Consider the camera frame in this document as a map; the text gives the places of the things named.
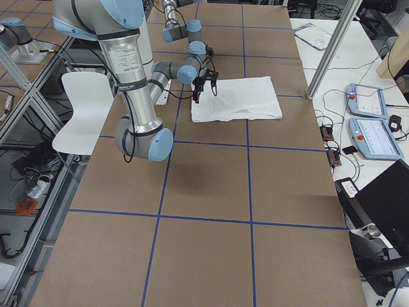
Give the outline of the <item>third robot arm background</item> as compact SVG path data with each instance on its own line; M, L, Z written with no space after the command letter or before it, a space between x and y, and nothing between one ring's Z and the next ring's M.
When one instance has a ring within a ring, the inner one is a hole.
M33 37L23 21L17 17L8 17L1 20L1 47L9 51L15 45L29 44Z

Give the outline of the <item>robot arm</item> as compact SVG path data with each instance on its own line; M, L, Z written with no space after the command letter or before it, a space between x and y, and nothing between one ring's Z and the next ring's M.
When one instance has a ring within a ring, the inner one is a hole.
M165 42L175 42L187 38L189 43L202 41L202 25L199 19L192 19L185 22L183 15L178 8L188 6L197 1L162 1L162 9L165 17L165 28L162 35Z
M138 45L144 22L142 1L53 1L52 18L57 31L100 45L128 112L118 123L115 135L123 155L150 161L166 159L173 147L173 133L156 115L155 103L171 79L193 84L194 100L203 90L208 70L201 22L193 19L178 25L175 17L179 7L190 4L162 2L166 17L164 40L187 38L189 54L183 61L154 64L151 77L147 77Z

